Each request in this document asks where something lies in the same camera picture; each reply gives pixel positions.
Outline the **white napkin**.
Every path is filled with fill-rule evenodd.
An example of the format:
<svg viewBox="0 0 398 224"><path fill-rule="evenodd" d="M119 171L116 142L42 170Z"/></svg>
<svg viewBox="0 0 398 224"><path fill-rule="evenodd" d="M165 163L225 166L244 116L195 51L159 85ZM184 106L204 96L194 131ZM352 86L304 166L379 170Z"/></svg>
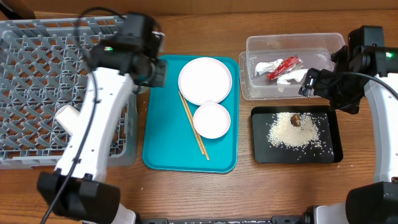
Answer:
<svg viewBox="0 0 398 224"><path fill-rule="evenodd" d="M284 60L281 58L271 62L259 62L255 67L254 75L270 75L272 72L276 71L283 62ZM303 65L295 64L290 66L276 78L278 91L283 92L284 88L289 86L291 81L300 82L307 71L306 68L303 68Z"/></svg>

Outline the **pink-white small bowl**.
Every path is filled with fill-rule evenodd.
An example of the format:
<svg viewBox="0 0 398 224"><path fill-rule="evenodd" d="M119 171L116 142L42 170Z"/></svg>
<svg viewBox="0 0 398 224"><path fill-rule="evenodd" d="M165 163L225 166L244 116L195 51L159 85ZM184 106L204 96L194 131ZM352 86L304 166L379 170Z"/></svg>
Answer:
<svg viewBox="0 0 398 224"><path fill-rule="evenodd" d="M231 125L228 110L217 103L201 105L193 115L193 125L199 135L207 139L224 136Z"/></svg>

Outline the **brown food chunk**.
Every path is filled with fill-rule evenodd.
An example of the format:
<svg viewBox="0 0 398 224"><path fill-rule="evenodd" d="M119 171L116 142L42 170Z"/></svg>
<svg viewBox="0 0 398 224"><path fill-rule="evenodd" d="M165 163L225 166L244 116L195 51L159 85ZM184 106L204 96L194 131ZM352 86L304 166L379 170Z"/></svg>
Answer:
<svg viewBox="0 0 398 224"><path fill-rule="evenodd" d="M301 119L299 114L293 114L292 117L290 118L290 122L293 126L301 126Z"/></svg>

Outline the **white paper cup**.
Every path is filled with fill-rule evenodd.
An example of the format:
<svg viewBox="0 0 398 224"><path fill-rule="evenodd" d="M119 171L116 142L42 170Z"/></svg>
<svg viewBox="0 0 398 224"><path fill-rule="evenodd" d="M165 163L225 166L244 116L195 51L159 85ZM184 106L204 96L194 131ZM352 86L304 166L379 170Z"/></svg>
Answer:
<svg viewBox="0 0 398 224"><path fill-rule="evenodd" d="M71 105L65 105L61 107L55 113L55 119L61 125L61 127L70 135L73 135L73 131L77 126L78 117L80 112Z"/></svg>

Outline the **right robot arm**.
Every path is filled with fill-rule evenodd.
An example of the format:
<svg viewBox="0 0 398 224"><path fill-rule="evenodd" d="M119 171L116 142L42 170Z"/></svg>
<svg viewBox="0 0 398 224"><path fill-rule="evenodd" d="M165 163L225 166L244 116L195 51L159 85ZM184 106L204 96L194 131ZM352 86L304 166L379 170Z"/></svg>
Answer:
<svg viewBox="0 0 398 224"><path fill-rule="evenodd" d="M397 49L344 46L332 61L333 71L309 69L298 92L328 99L331 109L350 114L367 98L376 145L374 182L350 190L344 202L307 210L303 222L397 223Z"/></svg>

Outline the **red snack wrapper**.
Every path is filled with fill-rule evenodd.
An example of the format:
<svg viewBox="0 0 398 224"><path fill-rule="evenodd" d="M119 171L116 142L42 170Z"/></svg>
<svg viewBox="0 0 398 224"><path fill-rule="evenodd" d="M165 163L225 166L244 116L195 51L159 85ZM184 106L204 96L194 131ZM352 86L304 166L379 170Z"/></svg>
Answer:
<svg viewBox="0 0 398 224"><path fill-rule="evenodd" d="M303 67L303 62L298 58L297 55L285 59L273 72L270 72L266 77L269 80L274 80L279 78L285 73L301 69Z"/></svg>

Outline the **rice grains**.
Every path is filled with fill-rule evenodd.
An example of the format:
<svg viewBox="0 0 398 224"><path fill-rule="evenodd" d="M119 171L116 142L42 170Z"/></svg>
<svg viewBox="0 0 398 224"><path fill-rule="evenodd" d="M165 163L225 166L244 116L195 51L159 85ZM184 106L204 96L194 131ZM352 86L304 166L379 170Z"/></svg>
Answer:
<svg viewBox="0 0 398 224"><path fill-rule="evenodd" d="M299 114L301 126L293 126L290 118ZM280 152L282 162L332 162L333 144L326 113L289 113L271 115L266 148L273 154Z"/></svg>

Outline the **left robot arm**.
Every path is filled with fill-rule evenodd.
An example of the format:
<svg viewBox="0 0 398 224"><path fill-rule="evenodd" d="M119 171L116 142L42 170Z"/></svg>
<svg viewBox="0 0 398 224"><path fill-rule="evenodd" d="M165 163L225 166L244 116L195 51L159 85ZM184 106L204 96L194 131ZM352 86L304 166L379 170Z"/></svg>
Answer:
<svg viewBox="0 0 398 224"><path fill-rule="evenodd" d="M37 189L51 213L82 223L135 223L118 187L106 184L111 141L120 114L142 86L163 87L167 63L158 58L164 34L115 35L90 50L87 90L79 114L62 108L56 120L72 138L52 173L39 175Z"/></svg>

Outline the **grey-green ceramic bowl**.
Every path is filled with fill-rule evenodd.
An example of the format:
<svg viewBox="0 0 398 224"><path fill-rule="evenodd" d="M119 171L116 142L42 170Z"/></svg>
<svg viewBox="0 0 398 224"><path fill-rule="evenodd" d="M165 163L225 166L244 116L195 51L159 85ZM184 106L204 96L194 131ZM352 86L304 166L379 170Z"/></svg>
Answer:
<svg viewBox="0 0 398 224"><path fill-rule="evenodd" d="M148 86L134 85L133 93L135 95L140 95L140 94L143 94L143 93L145 93L145 92L147 92L149 90L150 90L150 87L148 87Z"/></svg>

